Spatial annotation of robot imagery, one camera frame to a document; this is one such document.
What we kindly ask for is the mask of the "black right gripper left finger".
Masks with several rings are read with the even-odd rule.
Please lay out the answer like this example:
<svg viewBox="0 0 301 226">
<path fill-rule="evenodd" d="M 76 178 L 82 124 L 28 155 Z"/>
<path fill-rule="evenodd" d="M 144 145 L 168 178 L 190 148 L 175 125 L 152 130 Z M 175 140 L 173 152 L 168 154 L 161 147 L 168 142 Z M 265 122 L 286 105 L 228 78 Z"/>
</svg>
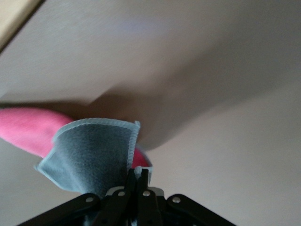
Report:
<svg viewBox="0 0 301 226">
<path fill-rule="evenodd" d="M 135 189 L 135 171 L 130 169 L 124 187 L 109 189 L 100 199 L 87 193 L 37 215 L 21 226 L 120 226 L 124 224 L 127 205 Z"/>
</svg>

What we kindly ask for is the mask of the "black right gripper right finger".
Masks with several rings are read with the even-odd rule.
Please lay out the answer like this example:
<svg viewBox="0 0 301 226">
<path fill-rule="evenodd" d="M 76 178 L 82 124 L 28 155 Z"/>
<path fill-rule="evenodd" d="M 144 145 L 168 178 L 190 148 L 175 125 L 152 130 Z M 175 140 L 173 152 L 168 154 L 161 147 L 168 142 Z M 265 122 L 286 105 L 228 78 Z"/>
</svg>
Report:
<svg viewBox="0 0 301 226">
<path fill-rule="evenodd" d="M 234 224 L 183 194 L 165 199 L 148 186 L 149 171 L 137 180 L 138 226 L 233 226 Z"/>
</svg>

